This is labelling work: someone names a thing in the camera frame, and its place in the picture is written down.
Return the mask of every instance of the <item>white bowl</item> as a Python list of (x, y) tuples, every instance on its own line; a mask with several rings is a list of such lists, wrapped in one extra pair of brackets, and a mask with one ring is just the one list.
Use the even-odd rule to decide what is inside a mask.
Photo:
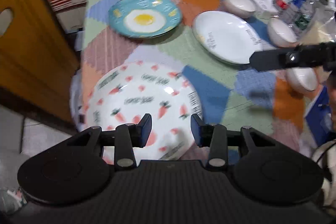
[(286, 79), (290, 86), (299, 93), (317, 89), (319, 82), (312, 68), (290, 68), (286, 70)]
[(223, 0), (226, 11), (240, 18), (249, 18), (256, 11), (251, 0)]
[(278, 18), (271, 18), (267, 25), (271, 41), (278, 47), (295, 47), (296, 36), (293, 30)]

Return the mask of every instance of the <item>wooden door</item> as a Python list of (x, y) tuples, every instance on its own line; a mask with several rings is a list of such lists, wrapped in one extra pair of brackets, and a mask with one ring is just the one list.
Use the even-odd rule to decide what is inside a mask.
[(13, 19), (0, 33), (0, 87), (72, 122), (70, 83), (79, 66), (47, 0), (0, 0)]

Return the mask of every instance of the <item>table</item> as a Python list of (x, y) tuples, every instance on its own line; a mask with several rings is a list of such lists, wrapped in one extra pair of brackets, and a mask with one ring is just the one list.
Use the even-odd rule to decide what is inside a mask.
[[(172, 0), (182, 11), (182, 23), (172, 33), (144, 41), (122, 37), (109, 27), (108, 10), (117, 1), (87, 2), (81, 65), (84, 110), (91, 90), (108, 71), (124, 62), (162, 62), (182, 71), (193, 84), (205, 122), (221, 123), (229, 130), (249, 125), (299, 151), (300, 134), (309, 131), (305, 108), (322, 86), (304, 97), (290, 88), (283, 70), (259, 73), (210, 56), (193, 36), (191, 25), (199, 13), (221, 9), (221, 0)], [(267, 20), (247, 21), (261, 37), (263, 48), (273, 48)], [(183, 158), (200, 157), (199, 153), (206, 156), (207, 150), (193, 146)]]

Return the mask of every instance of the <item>white plate with carrot pattern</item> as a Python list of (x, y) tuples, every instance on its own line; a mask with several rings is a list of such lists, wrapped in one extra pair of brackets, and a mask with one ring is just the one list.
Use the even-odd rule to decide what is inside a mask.
[[(104, 75), (91, 92), (86, 113), (87, 126), (113, 130), (123, 123), (138, 123), (152, 115), (152, 131), (144, 148), (134, 148), (141, 160), (172, 160), (181, 157), (194, 143), (190, 116), (202, 117), (194, 87), (177, 71), (162, 64), (123, 64)], [(113, 162), (114, 147), (106, 147), (104, 158)]]

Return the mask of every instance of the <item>tile floor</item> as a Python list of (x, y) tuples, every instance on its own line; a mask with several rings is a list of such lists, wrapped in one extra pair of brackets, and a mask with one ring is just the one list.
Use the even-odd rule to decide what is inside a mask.
[(0, 188), (17, 187), (20, 165), (70, 135), (0, 106)]

